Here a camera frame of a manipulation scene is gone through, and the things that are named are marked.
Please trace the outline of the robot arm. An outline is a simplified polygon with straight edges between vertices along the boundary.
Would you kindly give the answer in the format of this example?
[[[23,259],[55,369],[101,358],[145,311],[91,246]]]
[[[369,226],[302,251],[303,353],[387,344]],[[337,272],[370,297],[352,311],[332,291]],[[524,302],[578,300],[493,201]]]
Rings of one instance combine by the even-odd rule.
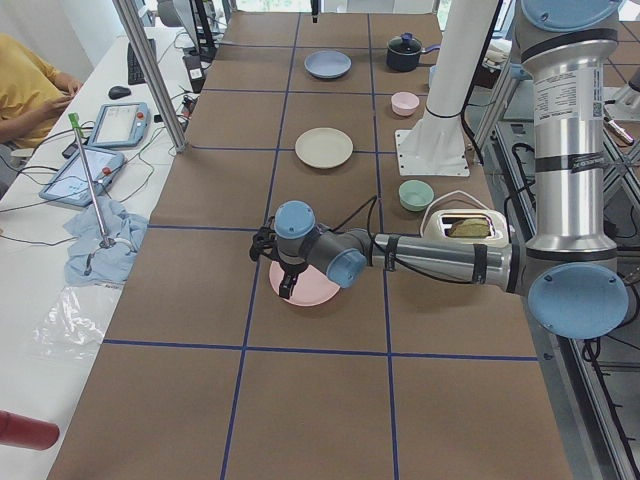
[[[279,207],[282,268],[313,266],[351,286],[367,266],[456,284],[491,284],[526,298],[534,318],[566,338],[595,339],[628,309],[617,247],[603,227],[602,65],[617,45],[614,1],[521,1],[515,51],[534,81],[536,231],[523,248],[425,237],[335,233],[304,202]]]

